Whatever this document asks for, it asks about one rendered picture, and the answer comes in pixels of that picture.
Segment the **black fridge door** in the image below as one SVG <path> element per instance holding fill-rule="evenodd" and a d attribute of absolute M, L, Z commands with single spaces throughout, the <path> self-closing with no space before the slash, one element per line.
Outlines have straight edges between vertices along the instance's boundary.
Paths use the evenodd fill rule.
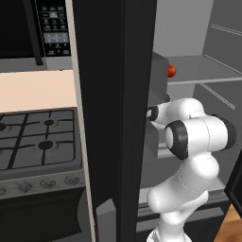
<path fill-rule="evenodd" d="M 225 193 L 242 219 L 242 149 L 227 182 Z"/>
<path fill-rule="evenodd" d="M 116 209 L 108 242 L 135 242 L 157 0 L 73 0 L 94 207 Z"/>

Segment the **grey fridge door bin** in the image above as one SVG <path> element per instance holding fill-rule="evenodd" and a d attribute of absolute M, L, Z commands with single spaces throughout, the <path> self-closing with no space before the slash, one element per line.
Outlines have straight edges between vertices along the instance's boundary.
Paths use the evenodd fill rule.
<path fill-rule="evenodd" d="M 152 53 L 149 89 L 160 99 L 165 98 L 168 80 L 169 60 L 155 52 Z"/>
<path fill-rule="evenodd" d="M 157 158 L 162 158 L 169 154 L 164 143 L 164 131 L 159 130 L 147 120 L 145 143 L 144 143 L 144 159 L 149 161 Z"/>

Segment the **grey fridge shelf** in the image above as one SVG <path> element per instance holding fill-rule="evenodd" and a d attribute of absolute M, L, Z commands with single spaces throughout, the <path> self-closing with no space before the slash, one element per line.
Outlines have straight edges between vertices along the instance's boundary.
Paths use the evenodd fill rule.
<path fill-rule="evenodd" d="M 242 74 L 205 56 L 169 57 L 168 60 L 177 70 L 175 77 L 168 80 L 169 85 L 242 80 Z"/>

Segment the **fridge with grey interior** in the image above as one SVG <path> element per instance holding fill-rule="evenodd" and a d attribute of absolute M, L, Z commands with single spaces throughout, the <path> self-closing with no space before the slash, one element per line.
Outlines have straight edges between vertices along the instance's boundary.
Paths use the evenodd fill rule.
<path fill-rule="evenodd" d="M 242 74 L 242 0 L 158 0 L 153 52 L 167 59 L 205 56 Z M 229 120 L 236 130 L 234 145 L 213 153 L 219 172 L 208 188 L 208 201 L 183 227 L 192 242 L 216 242 L 233 207 L 225 188 L 242 149 L 242 80 L 176 85 L 167 80 L 165 98 L 148 90 L 147 108 L 181 98 L 195 98 L 206 114 Z M 147 242 L 160 221 L 147 204 L 148 190 L 173 176 L 182 164 L 168 151 L 162 158 L 143 157 L 135 242 Z"/>

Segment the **grey gas hob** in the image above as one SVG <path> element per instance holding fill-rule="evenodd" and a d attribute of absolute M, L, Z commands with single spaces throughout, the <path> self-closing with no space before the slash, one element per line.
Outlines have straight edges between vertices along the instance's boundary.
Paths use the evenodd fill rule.
<path fill-rule="evenodd" d="M 79 177 L 67 185 L 65 178 Z M 52 189 L 41 181 L 53 180 Z M 33 185 L 28 193 L 18 185 Z M 75 108 L 0 113 L 0 199 L 18 198 L 80 188 L 85 185 L 81 159 L 78 113 Z"/>

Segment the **black oven door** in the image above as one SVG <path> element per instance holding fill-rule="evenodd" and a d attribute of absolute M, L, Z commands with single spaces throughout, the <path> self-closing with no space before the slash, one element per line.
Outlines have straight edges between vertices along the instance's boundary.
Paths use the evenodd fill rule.
<path fill-rule="evenodd" d="M 0 200 L 0 242 L 92 242 L 85 188 Z"/>

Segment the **black microwave oven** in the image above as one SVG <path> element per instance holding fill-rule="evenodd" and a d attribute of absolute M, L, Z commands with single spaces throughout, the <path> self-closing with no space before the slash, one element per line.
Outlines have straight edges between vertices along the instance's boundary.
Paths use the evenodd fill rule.
<path fill-rule="evenodd" d="M 23 0 L 0 0 L 0 73 L 72 68 L 65 0 L 31 0 L 43 65 L 34 59 Z"/>

